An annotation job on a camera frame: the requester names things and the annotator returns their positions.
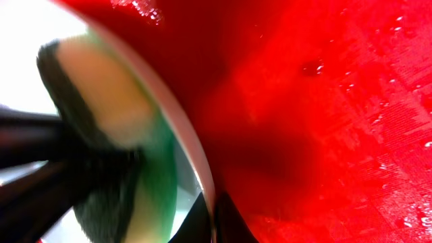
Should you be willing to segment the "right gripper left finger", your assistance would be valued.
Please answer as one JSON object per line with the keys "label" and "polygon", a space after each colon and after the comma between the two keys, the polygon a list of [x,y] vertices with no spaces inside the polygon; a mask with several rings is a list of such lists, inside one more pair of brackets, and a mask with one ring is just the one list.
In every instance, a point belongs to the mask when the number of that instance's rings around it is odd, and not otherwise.
{"label": "right gripper left finger", "polygon": [[211,243],[211,221],[202,193],[169,243]]}

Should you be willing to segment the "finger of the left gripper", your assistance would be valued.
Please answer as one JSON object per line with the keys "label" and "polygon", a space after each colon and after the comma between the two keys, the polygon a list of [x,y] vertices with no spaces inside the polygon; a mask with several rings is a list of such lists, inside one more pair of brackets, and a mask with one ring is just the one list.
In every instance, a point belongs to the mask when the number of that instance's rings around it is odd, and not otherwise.
{"label": "finger of the left gripper", "polygon": [[1,241],[37,242],[72,207],[90,239],[121,242],[132,216],[135,157],[76,157],[48,162],[1,187]]}
{"label": "finger of the left gripper", "polygon": [[1,168],[82,154],[86,146],[54,115],[1,108]]}

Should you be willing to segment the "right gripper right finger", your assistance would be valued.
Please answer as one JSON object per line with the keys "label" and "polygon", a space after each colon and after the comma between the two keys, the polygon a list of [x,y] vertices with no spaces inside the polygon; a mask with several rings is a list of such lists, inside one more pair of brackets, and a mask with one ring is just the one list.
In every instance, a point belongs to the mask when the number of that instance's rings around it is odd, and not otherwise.
{"label": "right gripper right finger", "polygon": [[228,193],[219,195],[215,207],[217,243],[258,243]]}

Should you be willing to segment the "green yellow scrub sponge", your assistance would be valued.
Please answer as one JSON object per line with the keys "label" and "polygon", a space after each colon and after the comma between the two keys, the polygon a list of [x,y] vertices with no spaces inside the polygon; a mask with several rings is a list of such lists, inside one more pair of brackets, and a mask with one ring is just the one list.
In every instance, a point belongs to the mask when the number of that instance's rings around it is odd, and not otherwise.
{"label": "green yellow scrub sponge", "polygon": [[74,207],[92,242],[168,242],[176,213],[175,138],[134,72],[97,35],[38,50],[40,78],[63,121],[92,149],[125,151],[118,182]]}

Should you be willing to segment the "white plate top stained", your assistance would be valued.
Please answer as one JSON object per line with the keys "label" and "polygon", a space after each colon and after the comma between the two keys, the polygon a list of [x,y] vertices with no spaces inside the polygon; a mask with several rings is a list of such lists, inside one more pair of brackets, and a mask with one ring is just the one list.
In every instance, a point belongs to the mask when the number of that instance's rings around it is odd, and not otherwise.
{"label": "white plate top stained", "polygon": [[[17,1],[1,2],[2,92],[5,92],[13,81],[21,81],[23,78],[33,78],[40,75],[37,66],[33,70],[29,70],[26,66],[18,65],[18,56],[22,52],[21,44],[36,36],[36,11],[36,3],[29,1],[23,3]],[[197,176],[200,187],[204,191],[202,195],[205,199],[207,211],[209,212],[209,215],[211,215],[214,185],[207,158],[205,157],[196,132],[188,121],[186,114],[180,108],[180,104],[176,101],[168,87],[162,82],[162,79],[156,71],[147,62],[135,54],[127,44],[119,40],[118,37],[108,31],[108,29],[102,27],[96,22],[91,22],[90,27],[91,32],[97,35],[107,46],[111,47],[123,62],[134,72],[149,97],[152,98],[160,109],[175,138],[173,146],[175,162],[177,150],[182,149]],[[86,150],[82,154],[76,155],[72,158],[86,156],[107,157],[109,155],[128,156],[125,151],[113,151],[108,153],[90,148],[83,139],[82,141],[86,146]],[[48,162],[58,160],[61,159],[43,161],[43,166]]]}

